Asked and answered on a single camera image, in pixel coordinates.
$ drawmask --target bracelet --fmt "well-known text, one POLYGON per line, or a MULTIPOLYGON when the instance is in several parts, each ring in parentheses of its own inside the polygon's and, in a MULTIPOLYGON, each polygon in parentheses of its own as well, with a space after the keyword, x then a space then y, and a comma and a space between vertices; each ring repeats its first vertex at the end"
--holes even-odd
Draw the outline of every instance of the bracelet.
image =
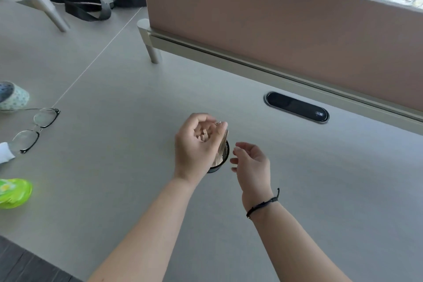
POLYGON ((260 209, 260 208, 264 208, 265 206, 269 205, 270 203, 276 202, 279 198, 279 188, 278 188, 278 194, 275 197, 272 197, 270 200, 268 200, 267 202, 261 202, 260 204, 257 204, 256 206, 253 206, 248 212, 247 212, 247 217, 250 218, 250 215, 252 212, 260 209))

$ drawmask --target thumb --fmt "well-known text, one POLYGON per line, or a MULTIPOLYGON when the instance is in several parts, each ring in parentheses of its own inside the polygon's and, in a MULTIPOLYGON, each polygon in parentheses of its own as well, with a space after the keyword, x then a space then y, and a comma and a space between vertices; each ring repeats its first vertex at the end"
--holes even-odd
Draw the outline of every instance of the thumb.
POLYGON ((211 134, 210 139, 207 141, 207 143, 213 148, 213 150, 217 151, 219 149, 220 143, 222 142, 223 136, 225 135, 225 131, 227 128, 228 123, 220 123, 219 125, 217 125, 213 134, 211 134))
POLYGON ((239 161, 245 161, 251 158, 245 150, 237 146, 234 147, 234 155, 238 158, 239 161))

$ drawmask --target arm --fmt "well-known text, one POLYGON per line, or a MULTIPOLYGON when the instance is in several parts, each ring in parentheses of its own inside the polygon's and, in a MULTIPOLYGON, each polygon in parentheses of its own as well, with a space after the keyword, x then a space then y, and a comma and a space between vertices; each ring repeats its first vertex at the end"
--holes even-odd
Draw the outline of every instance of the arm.
MULTIPOLYGON (((255 145, 236 143, 236 172, 246 211, 273 197, 270 162, 255 145)), ((284 282, 351 282, 325 255, 296 219, 279 203, 270 203, 250 216, 273 267, 284 282)))
POLYGON ((209 170, 227 128, 221 123, 206 143, 195 129, 215 119, 193 114, 175 137, 175 175, 138 223, 88 282, 160 282, 194 189, 209 170))

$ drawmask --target white tissue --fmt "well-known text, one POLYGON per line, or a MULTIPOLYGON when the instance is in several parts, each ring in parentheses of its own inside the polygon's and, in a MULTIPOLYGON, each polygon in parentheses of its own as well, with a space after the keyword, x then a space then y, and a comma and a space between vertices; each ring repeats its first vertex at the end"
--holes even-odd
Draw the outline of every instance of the white tissue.
POLYGON ((6 163, 11 159, 15 158, 9 149, 9 144, 4 142, 0 143, 0 164, 6 163))

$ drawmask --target hand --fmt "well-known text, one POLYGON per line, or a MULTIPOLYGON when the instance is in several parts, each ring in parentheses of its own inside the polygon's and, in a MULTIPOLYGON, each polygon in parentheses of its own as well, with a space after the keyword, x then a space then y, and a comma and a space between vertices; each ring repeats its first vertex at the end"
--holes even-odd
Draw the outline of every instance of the hand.
POLYGON ((235 144, 231 158, 232 171, 236 173, 242 189, 242 204, 246 211, 273 197, 270 186, 270 161, 260 148, 254 144, 239 142, 235 144))
POLYGON ((191 114, 175 136, 175 177, 183 178, 197 186, 212 166, 228 123, 214 128, 207 142, 196 137, 201 126, 214 124, 216 119, 209 114, 191 114))

